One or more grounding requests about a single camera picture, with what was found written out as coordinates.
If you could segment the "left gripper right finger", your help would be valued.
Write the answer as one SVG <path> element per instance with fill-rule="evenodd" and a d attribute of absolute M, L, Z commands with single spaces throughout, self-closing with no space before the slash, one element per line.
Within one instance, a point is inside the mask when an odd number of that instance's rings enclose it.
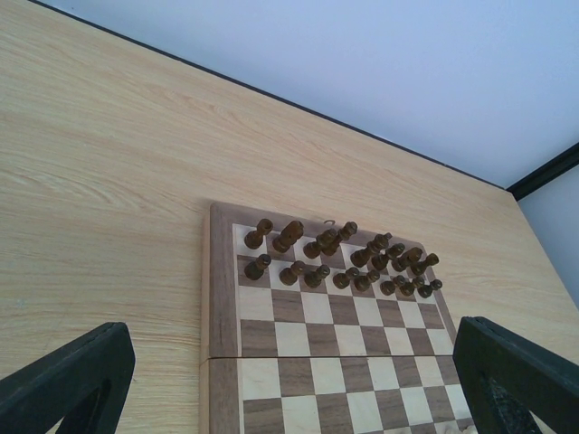
<path fill-rule="evenodd" d="M 578 365 L 482 316 L 465 316 L 452 359 L 479 433 L 578 431 Z"/>

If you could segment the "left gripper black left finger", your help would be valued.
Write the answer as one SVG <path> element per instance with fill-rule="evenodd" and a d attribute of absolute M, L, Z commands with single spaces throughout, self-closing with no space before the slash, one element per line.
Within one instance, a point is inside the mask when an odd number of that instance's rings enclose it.
<path fill-rule="evenodd" d="M 135 363 L 128 326 L 99 325 L 1 380 L 1 431 L 114 433 Z"/>

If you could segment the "dark piece mid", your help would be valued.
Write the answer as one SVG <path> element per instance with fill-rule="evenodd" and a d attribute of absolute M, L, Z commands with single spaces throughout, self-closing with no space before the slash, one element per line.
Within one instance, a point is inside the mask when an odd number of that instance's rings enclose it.
<path fill-rule="evenodd" d="M 418 262 L 423 254 L 423 250 L 419 247 L 412 247 L 408 251 L 403 252 L 399 257 L 391 261 L 393 270 L 403 272 Z"/>

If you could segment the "dark pawn board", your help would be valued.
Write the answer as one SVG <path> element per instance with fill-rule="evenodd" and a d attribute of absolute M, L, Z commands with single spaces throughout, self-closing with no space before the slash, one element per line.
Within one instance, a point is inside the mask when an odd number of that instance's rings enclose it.
<path fill-rule="evenodd" d="M 338 289 L 345 289 L 350 286 L 352 280 L 359 276 L 359 269 L 351 267 L 343 272 L 338 272 L 332 278 L 333 284 Z"/>

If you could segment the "wooden chess board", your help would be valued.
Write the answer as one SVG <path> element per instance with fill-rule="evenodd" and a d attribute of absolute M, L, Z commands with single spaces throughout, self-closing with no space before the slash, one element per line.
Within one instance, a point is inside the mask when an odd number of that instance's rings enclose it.
<path fill-rule="evenodd" d="M 257 250 L 244 236 L 261 219 Z M 291 222 L 303 236 L 272 241 Z M 205 220 L 200 422 L 203 433 L 472 433 L 452 360 L 456 329 L 431 269 L 371 269 L 352 258 L 374 240 L 357 229 L 333 256 L 303 253 L 345 224 L 213 203 Z M 330 268 L 317 288 L 304 275 Z M 332 278 L 359 276 L 338 289 Z"/>

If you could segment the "dark pawn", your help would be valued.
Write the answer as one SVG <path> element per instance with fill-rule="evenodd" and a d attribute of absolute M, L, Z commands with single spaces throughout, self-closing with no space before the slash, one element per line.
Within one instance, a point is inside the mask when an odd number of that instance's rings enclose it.
<path fill-rule="evenodd" d="M 304 275 L 304 282 L 309 288 L 317 288 L 329 275 L 330 268 L 327 265 L 320 265 L 316 269 L 309 270 Z"/>

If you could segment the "dark piece back tall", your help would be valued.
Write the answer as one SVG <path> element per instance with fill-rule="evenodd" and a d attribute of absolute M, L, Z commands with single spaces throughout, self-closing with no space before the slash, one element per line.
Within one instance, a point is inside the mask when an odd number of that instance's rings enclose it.
<path fill-rule="evenodd" d="M 357 233 L 358 226 L 355 222 L 346 222 L 345 225 L 337 231 L 337 235 L 323 250 L 326 256 L 333 256 L 342 241 L 348 241 Z"/>

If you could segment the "dark rook back left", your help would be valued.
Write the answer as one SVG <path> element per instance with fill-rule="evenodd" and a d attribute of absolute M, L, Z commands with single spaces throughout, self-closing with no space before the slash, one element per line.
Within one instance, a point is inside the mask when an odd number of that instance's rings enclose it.
<path fill-rule="evenodd" d="M 248 232 L 244 236 L 244 244 L 248 249 L 257 250 L 264 242 L 264 239 L 272 231 L 273 223 L 270 219 L 261 219 L 255 230 Z"/>

